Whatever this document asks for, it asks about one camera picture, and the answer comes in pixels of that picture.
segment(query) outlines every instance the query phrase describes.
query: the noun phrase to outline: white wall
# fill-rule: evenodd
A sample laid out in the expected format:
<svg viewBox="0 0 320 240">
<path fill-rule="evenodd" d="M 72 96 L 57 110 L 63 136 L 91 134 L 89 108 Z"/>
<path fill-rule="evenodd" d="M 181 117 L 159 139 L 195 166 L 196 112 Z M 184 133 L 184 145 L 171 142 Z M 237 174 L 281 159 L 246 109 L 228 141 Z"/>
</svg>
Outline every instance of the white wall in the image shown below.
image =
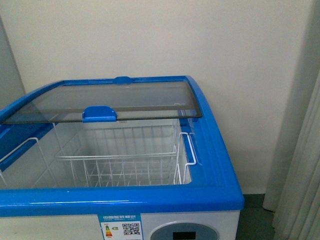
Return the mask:
<svg viewBox="0 0 320 240">
<path fill-rule="evenodd" d="M 0 14 L 27 92 L 63 79 L 191 75 L 243 193 L 264 193 L 313 0 L 22 1 Z"/>
<path fill-rule="evenodd" d="M 0 109 L 24 94 L 25 90 L 0 18 Z"/>
</svg>

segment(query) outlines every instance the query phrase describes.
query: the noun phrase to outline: white freezer body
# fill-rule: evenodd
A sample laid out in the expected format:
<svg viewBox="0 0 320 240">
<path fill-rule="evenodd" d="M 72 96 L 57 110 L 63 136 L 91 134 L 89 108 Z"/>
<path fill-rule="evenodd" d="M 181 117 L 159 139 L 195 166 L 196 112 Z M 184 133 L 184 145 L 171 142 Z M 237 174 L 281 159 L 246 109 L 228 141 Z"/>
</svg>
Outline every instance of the white freezer body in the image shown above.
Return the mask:
<svg viewBox="0 0 320 240">
<path fill-rule="evenodd" d="M 234 240 L 239 214 L 240 211 L 141 213 L 143 240 L 150 240 L 154 231 L 173 223 L 202 224 L 214 229 L 219 240 Z M 2 240 L 104 239 L 96 215 L 2 217 L 0 233 Z"/>
</svg>

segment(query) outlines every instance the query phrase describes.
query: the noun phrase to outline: glass lid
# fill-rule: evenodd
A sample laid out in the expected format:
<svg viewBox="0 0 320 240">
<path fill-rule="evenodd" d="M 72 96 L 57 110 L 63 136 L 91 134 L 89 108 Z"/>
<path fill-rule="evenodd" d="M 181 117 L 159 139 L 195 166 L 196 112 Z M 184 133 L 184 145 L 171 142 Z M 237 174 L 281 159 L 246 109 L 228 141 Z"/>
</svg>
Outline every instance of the glass lid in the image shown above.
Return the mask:
<svg viewBox="0 0 320 240">
<path fill-rule="evenodd" d="M 101 113 L 104 106 L 115 112 L 117 121 L 201 117 L 190 85 L 172 81 L 60 85 L 21 107 L 2 124 L 85 122 L 87 108 L 91 122 L 109 122 L 110 116 Z"/>
</svg>

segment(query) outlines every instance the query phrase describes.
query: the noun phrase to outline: white wire basket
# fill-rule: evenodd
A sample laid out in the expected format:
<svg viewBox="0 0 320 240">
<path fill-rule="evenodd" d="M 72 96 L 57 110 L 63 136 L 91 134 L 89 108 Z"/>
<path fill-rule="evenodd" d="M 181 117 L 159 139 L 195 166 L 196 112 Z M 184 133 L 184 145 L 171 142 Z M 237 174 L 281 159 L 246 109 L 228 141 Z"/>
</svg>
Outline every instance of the white wire basket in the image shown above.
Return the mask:
<svg viewBox="0 0 320 240">
<path fill-rule="evenodd" d="M 192 162 L 187 161 L 185 139 Z M 1 172 L 0 187 L 187 184 L 191 182 L 189 166 L 197 163 L 191 138 L 181 132 L 178 119 L 59 123 L 41 140 L 27 141 L 36 144 Z"/>
</svg>

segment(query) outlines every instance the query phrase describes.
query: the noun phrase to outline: blue plastic trim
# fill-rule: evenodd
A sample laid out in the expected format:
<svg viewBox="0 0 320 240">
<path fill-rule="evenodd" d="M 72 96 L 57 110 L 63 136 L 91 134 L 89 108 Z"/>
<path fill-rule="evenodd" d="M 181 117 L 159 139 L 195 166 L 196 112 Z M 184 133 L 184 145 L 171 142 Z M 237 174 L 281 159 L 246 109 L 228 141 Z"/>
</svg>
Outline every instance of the blue plastic trim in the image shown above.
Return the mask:
<svg viewBox="0 0 320 240">
<path fill-rule="evenodd" d="M 234 169 L 210 106 L 197 83 L 190 76 L 138 77 L 133 83 L 187 81 L 199 103 L 202 117 L 190 128 L 196 141 L 199 164 L 192 166 L 192 182 L 183 185 L 128 186 L 99 188 L 49 188 L 0 191 L 0 216 L 86 215 L 120 212 L 174 213 L 233 211 L 244 207 Z M 29 97 L 16 101 L 6 111 L 29 101 L 34 95 L 60 85 L 112 84 L 113 79 L 67 80 L 50 84 Z"/>
<path fill-rule="evenodd" d="M 88 106 L 82 113 L 83 123 L 115 122 L 116 112 L 109 106 Z"/>
<path fill-rule="evenodd" d="M 34 137 L 40 140 L 52 128 L 51 123 L 0 125 L 0 133 L 2 133 L 0 136 L 0 159 L 28 138 Z M 35 140 L 26 142 L 17 151 L 0 162 L 0 170 L 5 171 L 35 143 Z"/>
</svg>

